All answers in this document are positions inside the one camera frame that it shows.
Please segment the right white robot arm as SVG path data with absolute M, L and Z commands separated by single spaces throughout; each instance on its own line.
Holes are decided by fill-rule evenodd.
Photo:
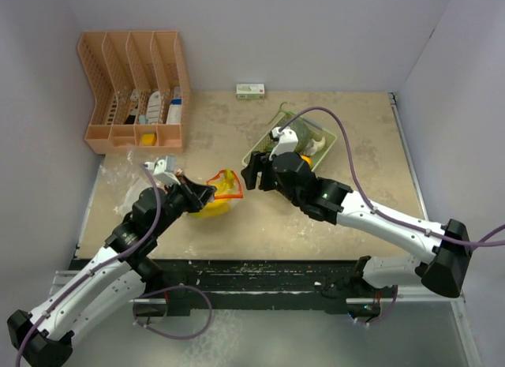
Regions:
M 464 223 L 429 222 L 366 202 L 350 186 L 317 176 L 296 152 L 254 152 L 241 176 L 246 189 L 275 190 L 311 219 L 363 231 L 406 251 L 404 257 L 360 258 L 350 280 L 356 295 L 417 284 L 446 298 L 461 294 L 473 254 Z

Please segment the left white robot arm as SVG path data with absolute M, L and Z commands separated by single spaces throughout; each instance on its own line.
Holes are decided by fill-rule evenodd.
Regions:
M 203 209 L 215 191 L 183 174 L 162 188 L 143 190 L 97 254 L 63 288 L 31 311 L 17 310 L 8 318 L 14 364 L 62 366 L 78 340 L 117 307 L 167 291 L 163 270 L 148 255 L 170 225 Z

